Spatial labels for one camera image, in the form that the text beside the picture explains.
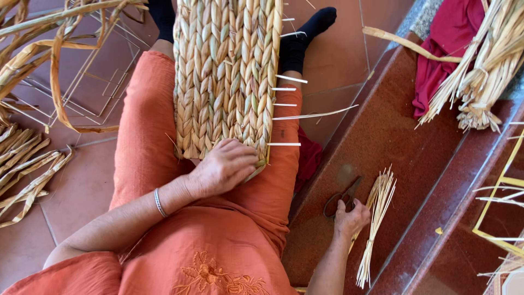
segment embroidery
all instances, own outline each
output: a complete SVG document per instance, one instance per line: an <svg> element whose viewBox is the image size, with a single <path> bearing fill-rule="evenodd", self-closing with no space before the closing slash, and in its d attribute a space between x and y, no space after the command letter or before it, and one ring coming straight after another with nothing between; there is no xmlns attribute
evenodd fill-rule
<svg viewBox="0 0 524 295"><path fill-rule="evenodd" d="M207 251L196 252L193 257L194 267L180 268L184 275L192 280L187 285L174 286L173 291L176 291L175 295L188 295L192 285L195 285L200 292L204 291L208 285L210 287L215 285L229 294L269 294L262 286L265 284L262 278L255 280L247 275L236 277L233 273L224 272L224 269L221 267L217 270L214 258L206 263L207 258Z"/></svg>

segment scissors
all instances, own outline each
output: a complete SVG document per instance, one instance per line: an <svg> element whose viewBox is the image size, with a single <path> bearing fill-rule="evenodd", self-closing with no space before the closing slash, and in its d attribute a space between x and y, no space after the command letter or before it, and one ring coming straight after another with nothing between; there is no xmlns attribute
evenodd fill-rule
<svg viewBox="0 0 524 295"><path fill-rule="evenodd" d="M347 191L345 193L336 193L334 194L329 200L327 200L326 204L324 205L324 216L327 217L327 218L334 218L335 217L335 214L336 214L336 210L335 210L335 213L333 213L333 215L328 215L326 213L326 210L328 208L328 205L333 201L335 200L336 202L338 202L340 199L342 201L344 201L344 198L347 197L347 201L345 201L345 204L346 204L346 208L348 206L349 203L351 203L351 210L353 210L355 208L355 203L353 203L353 199L355 198L355 192L357 191L357 188L358 188L358 185L360 184L360 181L362 180L362 177L359 176L357 178L357 180L353 183L352 186L350 186Z"/></svg>

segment woven basket panel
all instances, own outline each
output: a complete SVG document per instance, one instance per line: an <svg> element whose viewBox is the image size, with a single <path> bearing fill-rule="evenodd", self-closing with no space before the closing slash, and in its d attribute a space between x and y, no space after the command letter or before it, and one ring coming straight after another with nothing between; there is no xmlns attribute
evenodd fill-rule
<svg viewBox="0 0 524 295"><path fill-rule="evenodd" d="M225 138L269 157L282 0L180 0L175 21L175 154L203 159Z"/></svg>

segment woman's right hand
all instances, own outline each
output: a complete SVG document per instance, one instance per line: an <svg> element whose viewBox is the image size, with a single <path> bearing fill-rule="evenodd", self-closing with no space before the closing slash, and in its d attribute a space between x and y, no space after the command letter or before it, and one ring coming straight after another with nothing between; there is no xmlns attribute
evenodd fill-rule
<svg viewBox="0 0 524 295"><path fill-rule="evenodd" d="M354 199L353 202L355 208L346 212L346 204L339 200L335 215L334 238L342 238L349 244L351 244L351 237L371 221L371 213L367 207L357 199Z"/></svg>
<svg viewBox="0 0 524 295"><path fill-rule="evenodd" d="M223 194L250 176L257 162L255 149L237 139L224 139L188 174L186 187L195 201Z"/></svg>

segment foot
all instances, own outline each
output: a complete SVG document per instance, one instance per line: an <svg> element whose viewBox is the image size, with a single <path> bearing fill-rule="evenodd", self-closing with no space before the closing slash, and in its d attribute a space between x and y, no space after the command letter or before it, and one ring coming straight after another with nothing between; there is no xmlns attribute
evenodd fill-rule
<svg viewBox="0 0 524 295"><path fill-rule="evenodd" d="M158 39L173 43L174 10L171 0L150 0L148 4L149 14L155 21L160 34Z"/></svg>
<svg viewBox="0 0 524 295"><path fill-rule="evenodd" d="M326 7L315 13L297 31L305 34L286 36L280 40L281 71L297 71L302 74L305 50L309 43L320 33L335 23L336 8Z"/></svg>

